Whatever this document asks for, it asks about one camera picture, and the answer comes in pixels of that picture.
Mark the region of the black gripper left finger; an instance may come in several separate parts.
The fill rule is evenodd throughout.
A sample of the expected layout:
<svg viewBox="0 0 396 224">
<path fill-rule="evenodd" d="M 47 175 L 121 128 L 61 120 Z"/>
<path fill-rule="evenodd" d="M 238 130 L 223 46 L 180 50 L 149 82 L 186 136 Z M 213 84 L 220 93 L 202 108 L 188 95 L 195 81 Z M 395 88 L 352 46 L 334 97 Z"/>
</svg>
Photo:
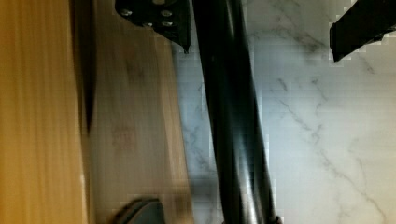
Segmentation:
<svg viewBox="0 0 396 224">
<path fill-rule="evenodd" d="M 116 0 L 117 13 L 133 25 L 151 28 L 181 46 L 191 46 L 189 0 Z"/>
</svg>

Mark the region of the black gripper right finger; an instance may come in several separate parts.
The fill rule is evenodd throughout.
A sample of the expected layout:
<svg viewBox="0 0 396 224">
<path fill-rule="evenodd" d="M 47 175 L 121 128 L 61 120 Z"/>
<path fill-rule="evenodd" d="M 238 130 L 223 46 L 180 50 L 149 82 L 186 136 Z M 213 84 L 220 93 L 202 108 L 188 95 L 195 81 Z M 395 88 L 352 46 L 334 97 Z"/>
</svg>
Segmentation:
<svg viewBox="0 0 396 224">
<path fill-rule="evenodd" d="M 395 31 L 396 0 L 357 0 L 330 29 L 333 60 L 341 61 L 364 45 Z"/>
</svg>

